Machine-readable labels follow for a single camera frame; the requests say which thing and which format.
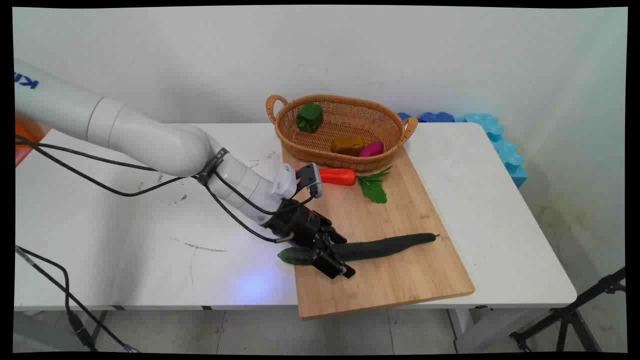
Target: tripod stand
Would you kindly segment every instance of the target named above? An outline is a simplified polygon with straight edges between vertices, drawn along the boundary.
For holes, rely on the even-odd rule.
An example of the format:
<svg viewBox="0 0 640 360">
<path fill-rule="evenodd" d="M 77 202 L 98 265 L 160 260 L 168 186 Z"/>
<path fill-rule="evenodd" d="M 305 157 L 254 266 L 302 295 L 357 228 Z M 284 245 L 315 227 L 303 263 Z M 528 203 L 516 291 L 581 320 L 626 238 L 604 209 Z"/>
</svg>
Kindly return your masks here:
<svg viewBox="0 0 640 360">
<path fill-rule="evenodd" d="M 620 270 L 614 272 L 611 275 L 607 275 L 600 279 L 594 286 L 588 288 L 583 293 L 578 295 L 574 302 L 562 307 L 561 309 L 551 309 L 552 314 L 546 318 L 538 321 L 526 331 L 519 333 L 514 332 L 510 336 L 518 343 L 520 350 L 530 352 L 531 349 L 527 346 L 527 339 L 540 333 L 542 330 L 550 327 L 556 322 L 560 321 L 560 333 L 558 334 L 558 341 L 556 345 L 556 351 L 564 351 L 564 341 L 566 340 L 566 332 L 569 328 L 569 324 L 573 326 L 576 335 L 580 339 L 584 350 L 588 352 L 596 352 L 598 348 L 589 335 L 587 328 L 578 316 L 576 309 L 593 300 L 595 297 L 602 293 L 613 294 L 616 291 L 627 292 L 627 287 L 620 284 L 625 278 L 625 266 Z"/>
</svg>

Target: basket handle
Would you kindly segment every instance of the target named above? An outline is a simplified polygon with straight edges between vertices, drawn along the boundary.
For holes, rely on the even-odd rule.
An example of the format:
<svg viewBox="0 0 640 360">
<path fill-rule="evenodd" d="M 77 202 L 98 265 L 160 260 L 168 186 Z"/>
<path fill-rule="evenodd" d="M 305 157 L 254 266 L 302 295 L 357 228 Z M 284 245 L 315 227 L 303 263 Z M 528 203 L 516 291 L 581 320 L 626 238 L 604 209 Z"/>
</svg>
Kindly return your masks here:
<svg viewBox="0 0 640 360">
<path fill-rule="evenodd" d="M 406 128 L 404 129 L 402 143 L 405 143 L 407 140 L 409 140 L 416 127 L 418 127 L 417 117 L 410 117 L 406 119 Z"/>
<path fill-rule="evenodd" d="M 269 120 L 271 120 L 271 122 L 274 124 L 276 123 L 276 117 L 273 115 L 273 105 L 275 105 L 276 100 L 280 100 L 283 105 L 288 104 L 287 99 L 280 95 L 271 95 L 267 98 L 267 103 L 265 104 L 265 107 L 267 109 L 267 116 L 269 117 Z"/>
</svg>

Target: green cucumber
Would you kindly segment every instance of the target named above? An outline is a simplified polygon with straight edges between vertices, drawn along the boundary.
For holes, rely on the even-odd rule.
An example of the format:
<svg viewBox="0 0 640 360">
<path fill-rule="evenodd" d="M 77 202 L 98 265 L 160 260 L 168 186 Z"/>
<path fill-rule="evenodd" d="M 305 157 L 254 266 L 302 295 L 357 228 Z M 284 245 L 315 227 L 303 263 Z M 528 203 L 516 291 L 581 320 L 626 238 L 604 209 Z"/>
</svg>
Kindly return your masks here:
<svg viewBox="0 0 640 360">
<path fill-rule="evenodd" d="M 343 261 L 354 261 L 363 259 L 382 258 L 396 252 L 409 249 L 414 245 L 430 243 L 436 240 L 432 233 L 420 233 L 403 236 L 393 236 L 376 241 L 366 241 L 362 243 L 344 243 L 333 245 L 333 251 L 340 256 Z M 313 252 L 306 247 L 289 247 L 278 254 L 278 257 L 287 264 L 311 265 Z"/>
</svg>

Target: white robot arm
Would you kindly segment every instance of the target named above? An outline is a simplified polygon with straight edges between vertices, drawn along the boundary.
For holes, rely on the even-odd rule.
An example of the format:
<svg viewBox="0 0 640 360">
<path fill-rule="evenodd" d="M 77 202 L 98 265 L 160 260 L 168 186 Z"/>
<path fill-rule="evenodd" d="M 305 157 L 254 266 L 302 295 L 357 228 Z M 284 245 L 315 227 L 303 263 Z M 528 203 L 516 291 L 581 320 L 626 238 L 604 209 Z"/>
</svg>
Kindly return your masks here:
<svg viewBox="0 0 640 360">
<path fill-rule="evenodd" d="M 122 152 L 162 173 L 197 175 L 198 182 L 217 198 L 281 238 L 257 236 L 312 249 L 312 264 L 332 279 L 355 274 L 331 246 L 347 240 L 329 219 L 304 206 L 311 197 L 305 202 L 292 199 L 304 187 L 312 197 L 322 196 L 316 164 L 304 166 L 297 174 L 284 164 L 273 186 L 196 126 L 156 122 L 123 102 L 71 85 L 19 59 L 13 62 L 15 111 L 80 140 Z"/>
<path fill-rule="evenodd" d="M 162 173 L 196 175 L 222 146 L 200 128 L 163 124 L 123 102 L 97 95 L 14 59 L 15 111 L 80 140 L 122 152 Z M 282 197 L 273 183 L 233 155 L 226 154 L 217 172 L 254 204 L 276 211 Z M 258 224 L 271 216 L 247 204 L 216 176 L 207 183 L 218 198 Z"/>
</svg>

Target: carrot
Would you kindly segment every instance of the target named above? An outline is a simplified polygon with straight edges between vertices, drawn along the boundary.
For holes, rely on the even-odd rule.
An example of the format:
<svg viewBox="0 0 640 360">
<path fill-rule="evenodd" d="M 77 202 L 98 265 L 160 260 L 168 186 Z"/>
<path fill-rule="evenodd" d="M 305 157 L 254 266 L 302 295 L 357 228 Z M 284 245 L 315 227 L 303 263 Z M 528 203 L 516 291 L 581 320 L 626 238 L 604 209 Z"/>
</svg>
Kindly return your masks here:
<svg viewBox="0 0 640 360">
<path fill-rule="evenodd" d="M 356 172 L 351 168 L 320 168 L 318 171 L 320 171 L 322 182 L 326 184 L 353 185 L 356 183 Z"/>
</svg>

